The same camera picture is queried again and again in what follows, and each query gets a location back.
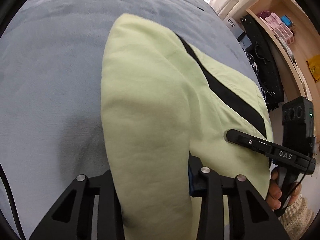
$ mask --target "knitted sweater sleeve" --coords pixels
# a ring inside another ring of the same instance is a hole
[[[280,217],[280,222],[291,240],[298,240],[310,226],[314,212],[307,207],[307,200],[300,194]]]

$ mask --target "human hand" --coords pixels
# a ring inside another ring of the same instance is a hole
[[[276,179],[278,178],[278,168],[274,168],[271,172],[271,179],[269,184],[269,190],[268,195],[266,198],[266,202],[268,203],[269,207],[272,210],[279,209],[281,206],[281,202],[279,198],[281,198],[282,192],[279,186],[276,183]],[[299,197],[299,194],[301,192],[301,184],[294,190],[294,192],[291,194],[291,198],[289,200],[288,206],[293,204],[297,198]]]

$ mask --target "black fabric panel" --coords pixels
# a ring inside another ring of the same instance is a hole
[[[267,138],[266,127],[264,125],[263,117],[242,98],[237,96],[229,88],[221,84],[214,76],[212,76],[202,65],[193,49],[186,41],[177,35],[185,47],[187,53],[198,63],[200,66],[210,89],[230,108],[236,111],[240,116],[246,119],[253,127],[255,127],[263,136]]]

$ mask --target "light green garment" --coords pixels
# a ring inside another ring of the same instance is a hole
[[[256,84],[192,48],[261,114],[273,141]],[[189,151],[220,175],[244,174],[267,194],[268,159],[225,140],[229,129],[263,136],[210,90],[175,33],[155,22],[123,14],[114,23],[103,56],[101,117],[126,240],[196,239],[201,199],[189,197]]]

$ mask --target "device handle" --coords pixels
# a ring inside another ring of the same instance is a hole
[[[281,202],[281,206],[279,209],[274,211],[277,217],[280,217],[284,214],[290,200],[290,196],[288,194],[292,190],[294,183],[298,179],[298,176],[299,173],[292,172],[286,167],[278,166],[278,177],[276,182],[281,189],[282,195],[279,199]]]

